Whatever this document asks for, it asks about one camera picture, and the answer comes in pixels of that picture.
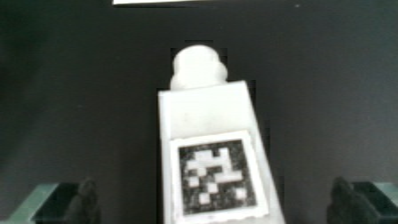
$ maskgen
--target white 3d-printed part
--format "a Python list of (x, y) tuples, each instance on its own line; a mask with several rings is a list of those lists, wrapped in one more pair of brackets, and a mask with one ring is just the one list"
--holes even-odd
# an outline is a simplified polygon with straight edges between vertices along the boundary
[(196, 1), (196, 0), (115, 0), (115, 5), (166, 3), (166, 2), (189, 2), (189, 1)]
[(219, 55), (189, 47), (163, 91), (166, 224), (285, 224), (246, 82)]

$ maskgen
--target dark surface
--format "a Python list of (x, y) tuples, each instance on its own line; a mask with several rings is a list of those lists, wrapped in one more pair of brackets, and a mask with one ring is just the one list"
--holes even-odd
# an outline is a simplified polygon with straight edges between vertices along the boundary
[(79, 193), (79, 184), (61, 183), (54, 191), (52, 196), (49, 197), (47, 203), (44, 204), (40, 211), (35, 215), (33, 220), (36, 222), (65, 222), (65, 215), (72, 199)]
[(157, 89), (186, 40), (214, 40), (230, 79), (257, 80), (289, 223), (326, 223), (337, 176), (398, 183), (397, 1), (4, 0), (3, 219), (40, 183), (93, 177), (104, 223), (157, 223)]

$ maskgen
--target white object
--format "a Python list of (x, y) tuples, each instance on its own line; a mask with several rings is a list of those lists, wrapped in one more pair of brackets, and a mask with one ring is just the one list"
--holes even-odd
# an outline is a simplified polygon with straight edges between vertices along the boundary
[(166, 3), (166, 2), (189, 2), (198, 0), (115, 0), (115, 5), (125, 4), (147, 4), (147, 3)]
[(227, 77), (214, 49), (189, 47), (159, 94), (166, 224), (285, 224), (248, 85)]

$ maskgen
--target black background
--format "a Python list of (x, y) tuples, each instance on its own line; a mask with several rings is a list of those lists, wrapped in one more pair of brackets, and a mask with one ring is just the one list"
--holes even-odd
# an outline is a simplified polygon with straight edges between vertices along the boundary
[(398, 3), (113, 8), (0, 1), (0, 218), (44, 182), (99, 181), (104, 223), (157, 223), (157, 90), (171, 49), (212, 40), (257, 80), (289, 223), (326, 223), (333, 179), (398, 183)]

